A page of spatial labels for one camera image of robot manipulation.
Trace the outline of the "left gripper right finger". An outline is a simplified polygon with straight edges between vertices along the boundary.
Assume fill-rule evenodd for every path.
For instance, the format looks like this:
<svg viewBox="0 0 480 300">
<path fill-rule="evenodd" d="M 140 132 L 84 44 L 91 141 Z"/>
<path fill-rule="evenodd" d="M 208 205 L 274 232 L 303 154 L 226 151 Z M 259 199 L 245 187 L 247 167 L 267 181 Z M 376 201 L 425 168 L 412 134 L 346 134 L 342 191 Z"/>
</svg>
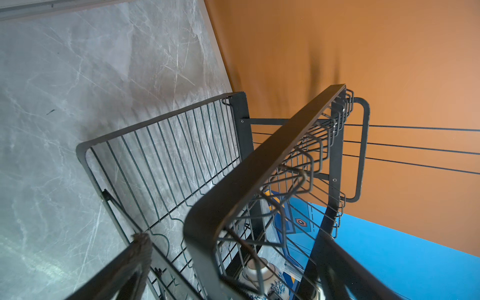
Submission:
<svg viewBox="0 0 480 300">
<path fill-rule="evenodd" d="M 400 299 L 324 232 L 316 237 L 314 262 L 327 300 Z"/>
</svg>

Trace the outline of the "blue floral white bowl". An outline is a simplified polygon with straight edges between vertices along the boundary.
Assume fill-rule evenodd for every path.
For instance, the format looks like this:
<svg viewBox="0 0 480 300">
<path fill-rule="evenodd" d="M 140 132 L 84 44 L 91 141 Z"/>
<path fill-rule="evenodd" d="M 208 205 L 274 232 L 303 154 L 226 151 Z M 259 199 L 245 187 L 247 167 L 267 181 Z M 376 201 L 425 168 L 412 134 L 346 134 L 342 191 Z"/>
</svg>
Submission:
<svg viewBox="0 0 480 300">
<path fill-rule="evenodd" d="M 252 288 L 246 291 L 250 300 L 290 300 L 293 283 L 267 259 L 260 257 L 259 269 L 256 260 L 250 259 L 239 275 L 239 282 Z"/>
</svg>

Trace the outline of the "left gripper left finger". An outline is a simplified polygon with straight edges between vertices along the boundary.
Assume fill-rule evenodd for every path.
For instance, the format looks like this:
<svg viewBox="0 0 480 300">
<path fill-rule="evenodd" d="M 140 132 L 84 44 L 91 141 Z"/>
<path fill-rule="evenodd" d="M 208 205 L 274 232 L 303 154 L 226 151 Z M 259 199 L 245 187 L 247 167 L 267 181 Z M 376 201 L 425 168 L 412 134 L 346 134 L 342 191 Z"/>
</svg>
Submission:
<svg viewBox="0 0 480 300">
<path fill-rule="evenodd" d="M 132 243 L 123 252 L 68 299 L 140 300 L 150 272 L 153 244 L 147 233 L 132 237 Z"/>
</svg>

